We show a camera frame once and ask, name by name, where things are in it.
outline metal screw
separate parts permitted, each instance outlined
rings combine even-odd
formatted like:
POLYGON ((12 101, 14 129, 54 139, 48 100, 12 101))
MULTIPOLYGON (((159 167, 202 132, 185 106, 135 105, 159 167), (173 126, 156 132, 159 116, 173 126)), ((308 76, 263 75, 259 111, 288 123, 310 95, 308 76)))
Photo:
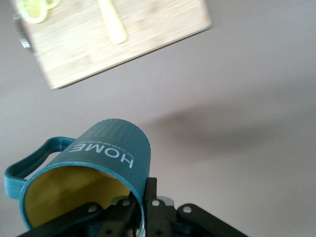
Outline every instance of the metal screw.
POLYGON ((185 206, 185 207, 183 207, 183 212, 185 212, 185 213, 191 213, 191 212, 192 212, 192 209, 191 209, 189 206, 185 206))
POLYGON ((152 201, 152 205, 153 206, 159 206, 160 205, 160 202, 158 200, 153 200, 152 201))
POLYGON ((95 212, 98 209, 97 205, 91 205, 88 209, 88 212, 95 212))
POLYGON ((128 199, 125 199, 122 203, 123 206, 128 206, 130 205, 130 201, 128 199))

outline bamboo cutting board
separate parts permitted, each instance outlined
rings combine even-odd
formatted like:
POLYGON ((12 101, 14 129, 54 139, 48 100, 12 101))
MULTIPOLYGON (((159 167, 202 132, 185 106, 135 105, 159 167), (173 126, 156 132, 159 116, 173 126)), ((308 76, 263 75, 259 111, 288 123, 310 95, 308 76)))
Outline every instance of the bamboo cutting board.
POLYGON ((61 88, 210 27, 204 0, 113 0, 128 39, 112 44, 98 0, 63 0, 23 22, 51 88, 61 88))

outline mug handle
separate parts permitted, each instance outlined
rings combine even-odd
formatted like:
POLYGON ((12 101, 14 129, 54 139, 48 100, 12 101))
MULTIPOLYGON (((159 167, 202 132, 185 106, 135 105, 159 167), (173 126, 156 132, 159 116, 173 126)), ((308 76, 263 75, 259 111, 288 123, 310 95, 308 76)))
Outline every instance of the mug handle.
POLYGON ((9 198, 19 199, 26 176, 35 171, 48 156, 54 152, 62 152, 75 141, 68 137, 52 137, 28 157, 8 167, 4 173, 5 194, 9 198))

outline lemon slice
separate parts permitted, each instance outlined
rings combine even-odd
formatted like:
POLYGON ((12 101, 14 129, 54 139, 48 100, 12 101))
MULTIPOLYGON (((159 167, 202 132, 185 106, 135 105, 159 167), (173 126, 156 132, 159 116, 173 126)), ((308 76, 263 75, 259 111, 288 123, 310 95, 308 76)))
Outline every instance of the lemon slice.
POLYGON ((32 24, 43 22, 48 16, 46 0, 17 0, 16 7, 21 17, 32 24))
POLYGON ((61 1, 62 0, 46 0, 48 9, 51 10, 51 9, 57 7, 61 3, 61 1))

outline teal mug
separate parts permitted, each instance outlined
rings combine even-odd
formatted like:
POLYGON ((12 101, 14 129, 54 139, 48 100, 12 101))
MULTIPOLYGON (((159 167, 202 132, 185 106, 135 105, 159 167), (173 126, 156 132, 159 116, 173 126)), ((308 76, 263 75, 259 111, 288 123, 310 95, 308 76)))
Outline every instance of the teal mug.
POLYGON ((20 212, 31 229, 87 202, 107 208, 112 199, 136 197, 142 215, 149 177, 151 149, 143 131, 121 119, 107 119, 78 139, 54 137, 25 159, 11 165, 4 175, 5 192, 19 199, 20 212), (47 166, 33 173, 54 152, 47 166))

